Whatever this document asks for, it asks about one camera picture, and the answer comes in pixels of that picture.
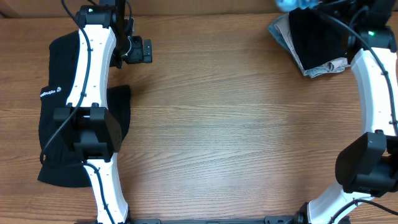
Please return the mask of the light blue t-shirt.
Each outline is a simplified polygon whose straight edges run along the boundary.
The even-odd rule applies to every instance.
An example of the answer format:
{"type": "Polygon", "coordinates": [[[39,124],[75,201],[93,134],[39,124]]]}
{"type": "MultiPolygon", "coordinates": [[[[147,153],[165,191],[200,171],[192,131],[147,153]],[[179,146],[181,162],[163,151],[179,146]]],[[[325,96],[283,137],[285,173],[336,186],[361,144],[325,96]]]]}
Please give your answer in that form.
{"type": "Polygon", "coordinates": [[[319,0],[274,0],[276,6],[282,12],[290,12],[295,9],[313,8],[319,5],[319,0]]]}

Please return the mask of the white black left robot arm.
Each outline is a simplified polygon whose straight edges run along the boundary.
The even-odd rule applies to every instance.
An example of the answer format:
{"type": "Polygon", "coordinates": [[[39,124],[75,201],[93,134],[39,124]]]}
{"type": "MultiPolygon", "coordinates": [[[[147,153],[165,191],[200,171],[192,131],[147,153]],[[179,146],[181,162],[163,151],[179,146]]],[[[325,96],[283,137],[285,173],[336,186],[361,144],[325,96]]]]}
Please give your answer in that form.
{"type": "Polygon", "coordinates": [[[65,106],[55,109],[60,136],[90,178],[96,200],[96,223],[132,223],[119,179],[121,125],[108,109],[111,67],[151,63],[152,43],[135,36],[128,1],[90,2],[71,16],[78,26],[79,53],[75,79],[65,106]]]}

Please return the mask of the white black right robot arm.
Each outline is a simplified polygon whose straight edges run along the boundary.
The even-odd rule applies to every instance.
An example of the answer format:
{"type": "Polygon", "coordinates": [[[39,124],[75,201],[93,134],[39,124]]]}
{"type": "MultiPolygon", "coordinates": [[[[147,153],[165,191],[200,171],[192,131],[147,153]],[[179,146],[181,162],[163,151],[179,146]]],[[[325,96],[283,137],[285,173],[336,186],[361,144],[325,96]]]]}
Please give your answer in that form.
{"type": "Polygon", "coordinates": [[[397,44],[387,25],[394,4],[324,1],[315,8],[322,19],[348,32],[362,135],[338,154],[334,183],[303,204],[294,223],[349,223],[356,207],[397,191],[397,44]]]}

